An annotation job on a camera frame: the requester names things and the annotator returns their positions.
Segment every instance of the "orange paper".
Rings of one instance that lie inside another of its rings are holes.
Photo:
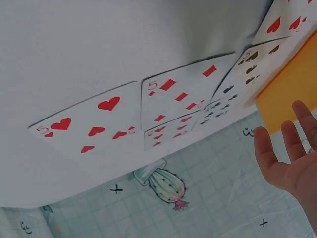
[[[311,111],[317,108],[317,32],[256,98],[270,134],[278,132],[284,121],[297,120],[291,107],[296,100]]]

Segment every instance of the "playing card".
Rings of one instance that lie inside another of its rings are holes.
[[[207,104],[200,118],[195,123],[193,130],[202,129],[202,125],[222,120],[235,107],[238,97],[239,94],[235,93]]]
[[[98,94],[29,130],[63,154],[80,158],[122,146],[140,128],[140,88],[131,82]]]
[[[200,111],[187,114],[147,130],[144,133],[144,149],[149,150],[187,134],[192,129],[199,114]]]
[[[313,0],[275,0],[252,44],[288,37],[296,34],[302,24],[312,16]]]
[[[203,108],[233,66],[235,57],[236,54],[229,54],[208,59],[145,79],[142,83],[142,129]]]
[[[285,41],[285,38],[279,39],[247,49],[225,77],[212,97],[212,101],[229,94],[243,93],[248,90],[250,85],[264,79],[266,76],[262,73],[262,71],[265,72],[266,67],[264,59],[274,60],[274,54]]]

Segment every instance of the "human hand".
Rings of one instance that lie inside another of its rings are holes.
[[[317,121],[301,101],[295,101],[292,107],[314,152],[306,154],[294,124],[286,121],[281,130],[291,164],[278,161],[268,131],[263,127],[254,131],[256,159],[268,183],[291,193],[299,201],[316,232]]]

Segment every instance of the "white cloth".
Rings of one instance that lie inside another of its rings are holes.
[[[0,206],[57,202],[151,162],[135,156],[115,172],[82,166],[27,127],[126,82],[242,52],[271,2],[2,0]]]

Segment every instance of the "cactus print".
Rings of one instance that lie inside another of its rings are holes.
[[[188,202],[181,200],[186,186],[175,174],[165,169],[156,169],[149,177],[149,186],[164,202],[175,203],[174,210],[179,211],[188,206]]]

